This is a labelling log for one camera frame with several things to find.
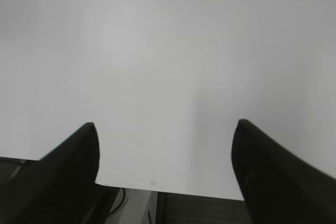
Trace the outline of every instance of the gray carpet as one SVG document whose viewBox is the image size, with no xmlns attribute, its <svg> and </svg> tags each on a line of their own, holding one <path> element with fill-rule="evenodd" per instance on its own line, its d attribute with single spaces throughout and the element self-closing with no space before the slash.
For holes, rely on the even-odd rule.
<svg viewBox="0 0 336 224">
<path fill-rule="evenodd" d="M 250 224 L 239 200 L 167 194 L 166 224 Z"/>
</svg>

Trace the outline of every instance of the small spot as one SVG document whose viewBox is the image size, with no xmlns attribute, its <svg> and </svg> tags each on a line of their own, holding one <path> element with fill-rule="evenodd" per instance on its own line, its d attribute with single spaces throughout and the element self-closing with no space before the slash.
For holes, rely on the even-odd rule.
<svg viewBox="0 0 336 224">
<path fill-rule="evenodd" d="M 156 186 L 157 184 L 158 184 L 158 182 L 157 182 L 157 181 L 154 181 L 154 180 L 151 181 L 151 183 L 150 183 L 151 186 Z"/>
</svg>

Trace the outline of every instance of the cable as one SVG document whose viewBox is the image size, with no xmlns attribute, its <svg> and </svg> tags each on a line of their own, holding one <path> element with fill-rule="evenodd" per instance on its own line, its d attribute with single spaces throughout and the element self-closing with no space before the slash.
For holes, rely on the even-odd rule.
<svg viewBox="0 0 336 224">
<path fill-rule="evenodd" d="M 11 164 L 11 165 L 18 165 L 18 166 L 21 166 L 21 167 L 24 166 L 24 164 L 20 163 L 19 161 L 6 160 L 6 159 L 0 159 L 0 163 Z"/>
<path fill-rule="evenodd" d="M 122 204 L 124 203 L 125 201 L 125 198 L 126 198 L 126 190 L 125 188 L 122 188 L 122 199 L 119 203 L 119 205 L 117 205 L 116 208 L 114 208 L 110 213 L 109 213 L 109 217 L 114 214 L 116 211 L 118 211 L 120 209 L 120 207 L 122 206 Z"/>
</svg>

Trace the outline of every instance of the white surface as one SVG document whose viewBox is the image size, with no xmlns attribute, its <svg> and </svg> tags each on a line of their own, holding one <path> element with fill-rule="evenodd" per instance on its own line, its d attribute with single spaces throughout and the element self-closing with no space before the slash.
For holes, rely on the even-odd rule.
<svg viewBox="0 0 336 224">
<path fill-rule="evenodd" d="M 81 124 L 97 182 L 241 199 L 239 118 L 336 176 L 335 0 L 0 0 L 0 156 Z"/>
</svg>

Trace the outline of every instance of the floor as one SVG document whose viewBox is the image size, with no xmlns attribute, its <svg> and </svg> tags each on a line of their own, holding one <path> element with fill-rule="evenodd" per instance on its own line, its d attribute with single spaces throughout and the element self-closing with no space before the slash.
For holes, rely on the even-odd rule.
<svg viewBox="0 0 336 224">
<path fill-rule="evenodd" d="M 0 157 L 0 184 L 19 170 L 11 160 Z M 251 224 L 240 200 L 159 193 L 157 203 L 156 224 Z"/>
</svg>

